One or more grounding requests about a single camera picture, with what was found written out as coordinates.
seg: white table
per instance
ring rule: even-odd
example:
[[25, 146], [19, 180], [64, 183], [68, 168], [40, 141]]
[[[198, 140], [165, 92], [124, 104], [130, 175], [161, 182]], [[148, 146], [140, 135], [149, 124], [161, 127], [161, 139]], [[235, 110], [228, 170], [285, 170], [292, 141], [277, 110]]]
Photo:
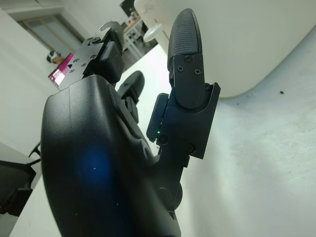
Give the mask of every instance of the white table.
[[[137, 105], [145, 133], [156, 96], [170, 91], [161, 47], [121, 82], [135, 70], [146, 80]], [[204, 160], [183, 172], [182, 236], [314, 237], [315, 144], [316, 29], [252, 91], [218, 103]], [[11, 234], [21, 236], [59, 236], [42, 180]]]

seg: white surface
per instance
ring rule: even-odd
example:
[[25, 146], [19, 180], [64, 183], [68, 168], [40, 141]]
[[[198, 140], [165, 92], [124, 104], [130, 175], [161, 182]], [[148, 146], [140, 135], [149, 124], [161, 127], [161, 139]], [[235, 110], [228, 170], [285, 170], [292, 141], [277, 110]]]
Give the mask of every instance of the white surface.
[[41, 116], [57, 92], [48, 50], [0, 9], [0, 142], [28, 156], [40, 140]]
[[150, 27], [144, 35], [144, 41], [149, 42], [153, 40], [162, 30], [163, 25], [160, 23], [157, 23], [153, 27]]
[[35, 0], [1, 0], [0, 7], [2, 9], [13, 9], [21, 7], [34, 7], [39, 4]]
[[63, 8], [64, 7], [62, 5], [48, 7], [42, 7], [39, 5], [35, 7], [7, 9], [5, 12], [14, 20], [21, 21], [46, 15], [56, 15], [61, 13]]
[[316, 24], [315, 0], [136, 0], [134, 5], [148, 28], [163, 24], [156, 39], [166, 52], [175, 17], [193, 9], [206, 80], [218, 81], [221, 97], [257, 85]]
[[112, 20], [122, 24], [127, 20], [127, 15], [119, 5], [121, 2], [117, 0], [61, 0], [61, 2], [66, 9], [62, 15], [66, 19], [72, 19], [71, 24], [87, 38], [93, 36], [95, 29], [104, 23]]
[[[316, 29], [251, 92], [219, 101], [204, 160], [183, 172], [183, 237], [315, 236], [315, 65]], [[135, 70], [146, 80], [137, 105], [145, 132], [156, 96], [170, 91], [162, 48], [121, 82]], [[42, 180], [11, 234], [22, 236], [59, 236]]]

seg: screw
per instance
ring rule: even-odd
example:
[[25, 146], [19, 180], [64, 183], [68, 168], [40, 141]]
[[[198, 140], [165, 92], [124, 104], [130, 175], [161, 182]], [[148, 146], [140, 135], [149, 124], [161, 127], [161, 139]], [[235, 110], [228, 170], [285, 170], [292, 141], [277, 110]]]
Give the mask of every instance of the screw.
[[187, 153], [193, 154], [196, 151], [196, 148], [194, 147], [193, 144], [188, 144], [187, 145]]
[[192, 62], [192, 56], [187, 55], [187, 56], [184, 58], [184, 61], [185, 61], [186, 63], [191, 63], [191, 62]]
[[211, 86], [209, 84], [205, 84], [205, 90], [210, 90]]
[[99, 41], [101, 41], [100, 37], [96, 37], [96, 38], [93, 38], [91, 42], [92, 43], [97, 43]]
[[200, 75], [200, 74], [201, 74], [201, 70], [197, 68], [197, 69], [194, 70], [194, 73], [195, 73], [196, 75]]
[[182, 66], [178, 66], [178, 71], [179, 72], [183, 72], [183, 67]]
[[158, 143], [161, 145], [166, 145], [168, 143], [168, 138], [164, 135], [159, 136]]

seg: black chair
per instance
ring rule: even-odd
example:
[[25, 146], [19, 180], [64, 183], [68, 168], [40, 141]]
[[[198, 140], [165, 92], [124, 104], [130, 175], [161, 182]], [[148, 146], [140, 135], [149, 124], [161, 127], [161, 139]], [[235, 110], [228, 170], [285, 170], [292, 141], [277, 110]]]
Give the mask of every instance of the black chair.
[[[33, 153], [40, 155], [39, 145], [35, 146], [29, 157]], [[0, 160], [0, 214], [21, 214], [33, 191], [31, 183], [36, 173], [31, 165], [39, 161], [37, 159], [28, 164], [20, 164]]]

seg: white wall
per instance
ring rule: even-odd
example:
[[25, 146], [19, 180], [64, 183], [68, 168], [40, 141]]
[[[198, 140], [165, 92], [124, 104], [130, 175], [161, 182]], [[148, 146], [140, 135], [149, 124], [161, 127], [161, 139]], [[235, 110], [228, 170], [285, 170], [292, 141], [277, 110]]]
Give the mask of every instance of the white wall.
[[40, 140], [48, 79], [48, 51], [0, 9], [0, 142], [28, 155]]
[[[88, 38], [104, 23], [117, 21], [120, 24], [127, 20], [127, 15], [120, 7], [123, 0], [62, 0], [65, 11], [62, 15], [81, 33]], [[81, 26], [73, 23], [76, 20]]]

